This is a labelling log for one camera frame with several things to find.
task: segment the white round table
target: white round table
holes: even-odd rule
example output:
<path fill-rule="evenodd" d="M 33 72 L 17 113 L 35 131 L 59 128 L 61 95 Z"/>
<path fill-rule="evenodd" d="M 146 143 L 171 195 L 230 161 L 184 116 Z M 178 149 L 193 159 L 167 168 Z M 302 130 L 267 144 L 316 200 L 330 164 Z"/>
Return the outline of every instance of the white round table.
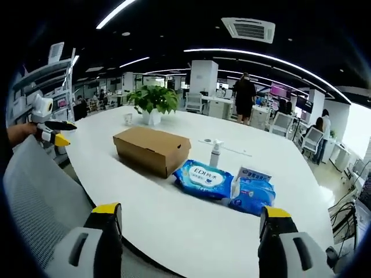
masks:
<path fill-rule="evenodd" d="M 68 157 L 95 204 L 120 202 L 122 234 L 157 263 L 185 277 L 258 277 L 259 217 L 234 211 L 180 192 L 174 177 L 154 177 L 119 161 L 113 135 L 128 129 L 123 115 L 141 116 L 133 107 L 119 107 L 81 119 Z M 275 207 L 292 215 L 325 250 L 333 246 L 330 218 L 319 185 L 291 141 L 252 127 L 188 112 L 162 117 L 154 127 L 190 139 L 188 156 L 209 163 L 212 145 L 224 146 L 218 168 L 236 175 L 244 165 L 272 176 Z"/>

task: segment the green plant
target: green plant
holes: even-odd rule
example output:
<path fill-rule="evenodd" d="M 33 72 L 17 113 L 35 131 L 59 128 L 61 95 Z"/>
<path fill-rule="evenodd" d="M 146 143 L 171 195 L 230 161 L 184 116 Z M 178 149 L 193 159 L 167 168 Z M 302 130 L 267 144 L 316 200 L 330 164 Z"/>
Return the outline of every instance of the green plant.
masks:
<path fill-rule="evenodd" d="M 174 110 L 175 112 L 179 100 L 172 89 L 160 86 L 143 86 L 140 90 L 128 94 L 127 101 L 134 103 L 134 109 L 139 114 L 142 114 L 142 111 L 151 113 L 155 108 L 165 114 L 166 111 L 170 113 L 171 110 Z"/>

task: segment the white label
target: white label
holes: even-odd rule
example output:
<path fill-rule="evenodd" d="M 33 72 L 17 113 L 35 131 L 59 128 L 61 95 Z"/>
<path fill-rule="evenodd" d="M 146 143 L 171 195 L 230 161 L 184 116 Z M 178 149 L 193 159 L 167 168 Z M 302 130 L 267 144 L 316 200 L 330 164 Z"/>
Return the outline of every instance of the white label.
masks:
<path fill-rule="evenodd" d="M 205 187 L 213 187 L 223 182 L 223 176 L 221 174 L 207 171 L 201 166 L 192 166 L 190 168 L 190 179 Z"/>

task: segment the hand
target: hand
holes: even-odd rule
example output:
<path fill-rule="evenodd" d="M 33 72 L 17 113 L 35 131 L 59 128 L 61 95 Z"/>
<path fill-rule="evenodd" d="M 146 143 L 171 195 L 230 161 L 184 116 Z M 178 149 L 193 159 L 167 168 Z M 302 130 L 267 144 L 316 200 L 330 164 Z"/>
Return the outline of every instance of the hand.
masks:
<path fill-rule="evenodd" d="M 23 123 L 10 126 L 7 129 L 9 141 L 12 147 L 22 143 L 29 135 L 36 134 L 37 128 L 33 123 Z"/>

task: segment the cup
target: cup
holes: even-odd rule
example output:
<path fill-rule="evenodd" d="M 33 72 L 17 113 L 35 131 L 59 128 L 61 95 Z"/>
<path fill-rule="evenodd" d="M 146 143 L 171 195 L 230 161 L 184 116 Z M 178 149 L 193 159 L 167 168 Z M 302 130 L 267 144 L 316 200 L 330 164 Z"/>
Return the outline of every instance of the cup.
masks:
<path fill-rule="evenodd" d="M 125 120 L 125 125 L 130 126 L 132 124 L 132 119 L 133 119 L 132 113 L 125 114 L 123 118 Z"/>

